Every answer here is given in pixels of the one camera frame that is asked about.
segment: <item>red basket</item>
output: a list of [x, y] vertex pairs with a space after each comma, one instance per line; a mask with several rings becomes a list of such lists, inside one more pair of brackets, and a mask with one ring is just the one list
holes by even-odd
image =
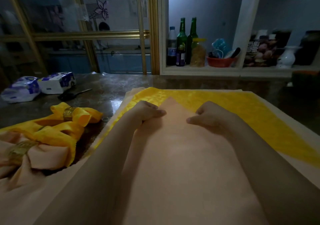
[[225, 59], [220, 59], [220, 58], [210, 58], [207, 57], [208, 64], [211, 67], [215, 68], [228, 68], [230, 65], [236, 60], [236, 58], [225, 58]]

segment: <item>plastic jar with yellow lid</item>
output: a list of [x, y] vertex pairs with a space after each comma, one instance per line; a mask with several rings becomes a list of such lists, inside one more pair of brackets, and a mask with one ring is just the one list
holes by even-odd
[[205, 66], [206, 48], [204, 46], [204, 38], [194, 38], [191, 44], [191, 67], [202, 68]]

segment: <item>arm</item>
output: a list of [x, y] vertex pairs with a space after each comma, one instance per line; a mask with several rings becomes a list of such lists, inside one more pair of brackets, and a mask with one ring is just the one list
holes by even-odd
[[224, 129], [271, 224], [320, 224], [320, 190], [248, 124], [212, 102], [197, 113], [187, 122]]
[[35, 224], [107, 224], [135, 130], [164, 110], [146, 101], [126, 112]]

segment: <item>dark marble tabletop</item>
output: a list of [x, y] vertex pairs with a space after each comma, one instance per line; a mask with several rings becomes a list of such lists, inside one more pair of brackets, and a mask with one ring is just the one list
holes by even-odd
[[[103, 112], [103, 122], [96, 132], [99, 132], [103, 123], [112, 117], [126, 92], [132, 88], [155, 87], [159, 89], [242, 89], [243, 91], [252, 91], [320, 134], [320, 102], [294, 95], [289, 88], [286, 88], [288, 80], [106, 73], [77, 74], [75, 77], [77, 85], [74, 92], [89, 88], [93, 90], [83, 93], [67, 103], [70, 106], [91, 107]], [[50, 115], [50, 106], [60, 103], [57, 96], [41, 94], [31, 102], [16, 104], [6, 104], [0, 100], [0, 127]]]

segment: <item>yellow fabric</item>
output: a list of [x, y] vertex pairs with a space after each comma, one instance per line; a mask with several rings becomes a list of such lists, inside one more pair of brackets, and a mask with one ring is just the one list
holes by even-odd
[[53, 114], [31, 121], [26, 121], [13, 126], [0, 129], [3, 131], [19, 132], [26, 138], [44, 144], [58, 147], [69, 147], [69, 154], [65, 166], [68, 167], [75, 158], [76, 143], [84, 132], [88, 123], [97, 123], [102, 113], [92, 108], [77, 107], [72, 113], [72, 121], [64, 122], [63, 113], [70, 106], [61, 102], [51, 106]]
[[298, 134], [269, 110], [253, 93], [210, 92], [201, 90], [162, 90], [147, 88], [136, 94], [131, 102], [112, 123], [110, 129], [97, 142], [101, 143], [114, 124], [137, 102], [144, 100], [159, 106], [168, 97], [173, 97], [186, 109], [195, 112], [204, 102], [212, 101], [240, 116], [273, 149], [290, 157], [320, 167], [320, 155]]

